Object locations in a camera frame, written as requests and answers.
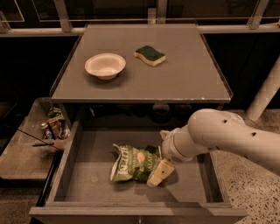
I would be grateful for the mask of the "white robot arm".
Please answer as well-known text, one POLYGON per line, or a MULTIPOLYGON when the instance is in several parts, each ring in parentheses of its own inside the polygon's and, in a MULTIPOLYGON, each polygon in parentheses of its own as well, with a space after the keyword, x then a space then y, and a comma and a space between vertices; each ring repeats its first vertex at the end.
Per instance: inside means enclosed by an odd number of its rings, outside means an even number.
POLYGON ((162 130, 160 159, 147 180, 158 186, 175 170, 176 164, 212 151, 227 151, 245 157, 280 174, 280 135, 245 124, 236 113, 204 108, 194 112, 182 128, 162 130))

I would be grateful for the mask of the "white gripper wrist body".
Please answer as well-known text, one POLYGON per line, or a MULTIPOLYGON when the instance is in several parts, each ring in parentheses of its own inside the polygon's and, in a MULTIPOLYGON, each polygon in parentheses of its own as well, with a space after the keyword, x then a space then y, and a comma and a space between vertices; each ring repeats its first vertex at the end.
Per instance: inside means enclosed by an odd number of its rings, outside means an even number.
POLYGON ((161 151, 163 158, 174 164, 189 162, 194 157, 210 151, 207 147, 194 142, 187 127, 176 128, 169 132, 169 136, 165 140, 162 139, 161 151))

